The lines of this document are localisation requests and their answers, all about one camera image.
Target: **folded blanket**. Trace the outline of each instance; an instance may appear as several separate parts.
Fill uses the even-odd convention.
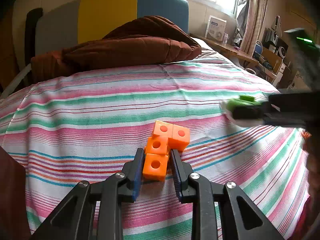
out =
[[[94,69],[191,60],[199,54],[200,45],[177,25],[146,16],[114,29],[102,40],[33,57],[31,69],[35,81],[41,82]]]

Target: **metal screw head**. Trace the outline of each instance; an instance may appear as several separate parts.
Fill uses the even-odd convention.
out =
[[[124,176],[125,176],[125,174],[123,172],[116,173],[116,178],[118,178],[118,179],[122,179],[122,178],[124,178]]]
[[[196,173],[196,172],[193,172],[193,173],[190,174],[190,178],[192,178],[192,179],[199,179],[199,178],[200,178],[200,175],[199,175],[198,173]]]
[[[230,182],[227,183],[227,187],[228,188],[235,188],[236,186],[237,186],[237,184],[234,183],[233,181],[230,181]]]
[[[87,187],[89,185],[89,182],[87,182],[86,180],[82,180],[78,184],[80,187]]]

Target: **curtain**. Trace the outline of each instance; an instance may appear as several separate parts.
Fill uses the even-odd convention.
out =
[[[252,57],[260,30],[267,0],[249,0],[248,20],[240,50]]]
[[[239,0],[237,6],[237,27],[240,37],[243,38],[248,20],[249,0]]]

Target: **small white box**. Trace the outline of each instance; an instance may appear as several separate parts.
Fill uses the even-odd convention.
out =
[[[222,41],[226,25],[227,21],[210,15],[204,37],[209,40]]]

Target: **brown blanket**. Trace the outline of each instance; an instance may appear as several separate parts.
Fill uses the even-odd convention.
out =
[[[128,22],[102,40],[89,41],[31,59],[35,82],[77,72],[191,60],[201,47],[177,25],[160,16]]]
[[[0,239],[27,240],[26,170],[0,146]]]

